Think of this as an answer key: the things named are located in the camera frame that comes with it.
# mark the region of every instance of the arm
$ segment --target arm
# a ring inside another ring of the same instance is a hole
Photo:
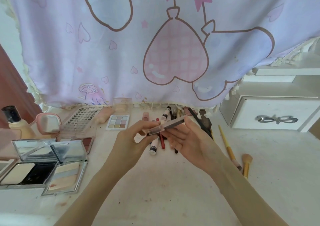
[[[161,132],[187,160],[211,176],[243,226],[287,226],[218,145],[189,118]]]
[[[119,132],[105,164],[54,225],[91,225],[112,188],[134,167],[147,145],[157,138],[157,135],[147,136],[140,143],[135,143],[134,136],[137,133],[145,135],[142,129],[157,125],[159,125],[158,122],[139,121],[127,130]]]

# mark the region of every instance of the drawer handle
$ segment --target drawer handle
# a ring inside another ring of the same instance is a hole
[[[267,123],[267,122],[276,122],[276,124],[279,124],[281,122],[284,123],[295,123],[298,121],[298,118],[295,117],[289,117],[286,119],[281,119],[280,117],[277,117],[276,119],[272,118],[272,117],[262,117],[262,116],[258,116],[258,122],[261,123]]]

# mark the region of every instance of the fluffy makeup brush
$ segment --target fluffy makeup brush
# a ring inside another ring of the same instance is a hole
[[[235,159],[235,156],[234,156],[234,154],[233,154],[233,152],[232,152],[232,149],[231,149],[228,141],[226,140],[226,137],[224,136],[224,133],[223,133],[220,125],[218,125],[218,127],[219,127],[219,130],[220,130],[221,136],[222,136],[223,143],[224,143],[224,145],[225,145],[225,147],[226,147],[226,150],[227,150],[227,152],[228,152],[228,155],[229,155],[229,157],[230,157],[230,160],[231,160],[232,163],[238,168],[238,170],[241,171],[241,170],[242,170],[242,167],[241,167],[241,165],[238,163],[238,161]]]
[[[253,158],[251,155],[249,155],[249,154],[242,155],[242,161],[243,161],[243,173],[242,174],[247,179],[248,179],[248,174],[249,174],[249,167],[250,167],[252,160],[253,160]]]

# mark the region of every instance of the white drawer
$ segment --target white drawer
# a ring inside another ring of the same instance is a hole
[[[293,129],[297,130],[320,106],[320,100],[308,98],[242,97],[234,117],[232,128]],[[272,118],[297,118],[295,123],[260,123],[258,116]]]

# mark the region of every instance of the person's left hand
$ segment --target person's left hand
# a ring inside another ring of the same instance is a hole
[[[160,122],[138,121],[126,130],[118,133],[115,144],[105,162],[106,167],[111,167],[119,176],[124,176],[140,159],[147,145],[158,138],[154,134],[146,136],[139,143],[134,141],[137,133],[144,136],[143,129],[153,128]]]

